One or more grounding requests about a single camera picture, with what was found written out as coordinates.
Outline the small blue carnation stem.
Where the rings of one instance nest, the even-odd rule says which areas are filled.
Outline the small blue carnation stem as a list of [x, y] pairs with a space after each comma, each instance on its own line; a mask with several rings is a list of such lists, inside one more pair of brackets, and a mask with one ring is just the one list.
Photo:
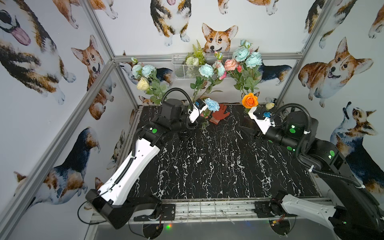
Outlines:
[[220, 110], [220, 105], [210, 98], [203, 98], [202, 101], [206, 104], [207, 108], [200, 114], [200, 117], [203, 118], [200, 130], [205, 131], [210, 123], [219, 124], [220, 121], [214, 117], [214, 113]]

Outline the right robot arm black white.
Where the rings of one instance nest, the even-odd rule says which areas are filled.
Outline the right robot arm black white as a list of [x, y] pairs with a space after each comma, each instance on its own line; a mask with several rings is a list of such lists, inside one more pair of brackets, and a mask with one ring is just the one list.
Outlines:
[[286, 216], [298, 216], [332, 230], [341, 240], [381, 240], [384, 237], [384, 212], [379, 202], [352, 173], [337, 147], [316, 137], [318, 121], [299, 104], [280, 108], [252, 107], [251, 128], [242, 131], [252, 140], [283, 147], [293, 154], [309, 173], [317, 174], [341, 201], [325, 206], [279, 191], [268, 204], [256, 204], [260, 215], [272, 215], [275, 227]]

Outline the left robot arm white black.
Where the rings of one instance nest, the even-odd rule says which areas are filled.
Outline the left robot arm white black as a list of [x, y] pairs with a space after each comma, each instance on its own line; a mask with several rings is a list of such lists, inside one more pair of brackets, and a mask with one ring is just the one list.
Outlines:
[[92, 189], [86, 195], [87, 202], [104, 218], [104, 222], [116, 230], [133, 218], [156, 221], [162, 217], [161, 200], [155, 196], [130, 198], [129, 193], [146, 166], [174, 135], [186, 140], [198, 127], [201, 113], [208, 109], [206, 100], [193, 102], [187, 98], [189, 105], [186, 106], [181, 100], [167, 99], [172, 92], [186, 94], [180, 88], [165, 93], [160, 113], [134, 133], [131, 152], [124, 162], [98, 190]]

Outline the light blue rose spray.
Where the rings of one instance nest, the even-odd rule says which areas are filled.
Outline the light blue rose spray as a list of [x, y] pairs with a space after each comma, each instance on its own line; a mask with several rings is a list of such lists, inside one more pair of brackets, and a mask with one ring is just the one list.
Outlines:
[[216, 60], [212, 65], [202, 65], [198, 71], [196, 81], [190, 84], [191, 89], [194, 90], [193, 101], [213, 93], [214, 87], [221, 84], [227, 77], [227, 71], [220, 60]]

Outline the blue and yellow rose spray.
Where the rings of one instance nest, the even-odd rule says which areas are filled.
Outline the blue and yellow rose spray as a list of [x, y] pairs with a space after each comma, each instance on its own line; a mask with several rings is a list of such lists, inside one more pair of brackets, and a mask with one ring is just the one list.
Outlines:
[[152, 104], [159, 105], [166, 92], [172, 73], [168, 69], [158, 69], [153, 65], [144, 65], [132, 57], [132, 75], [138, 80], [136, 88], [149, 96]]

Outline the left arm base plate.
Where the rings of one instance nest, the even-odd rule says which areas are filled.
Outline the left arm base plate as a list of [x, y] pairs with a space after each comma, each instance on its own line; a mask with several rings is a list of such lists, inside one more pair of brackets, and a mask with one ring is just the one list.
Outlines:
[[176, 205], [175, 204], [161, 204], [155, 207], [155, 209], [145, 209], [134, 212], [131, 219], [134, 222], [159, 222], [173, 221], [176, 217]]

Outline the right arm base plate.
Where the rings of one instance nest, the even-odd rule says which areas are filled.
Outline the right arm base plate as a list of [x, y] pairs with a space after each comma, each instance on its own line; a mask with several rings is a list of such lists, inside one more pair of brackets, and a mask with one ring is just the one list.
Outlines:
[[274, 201], [255, 202], [254, 206], [259, 218], [281, 217], [285, 214], [281, 205]]

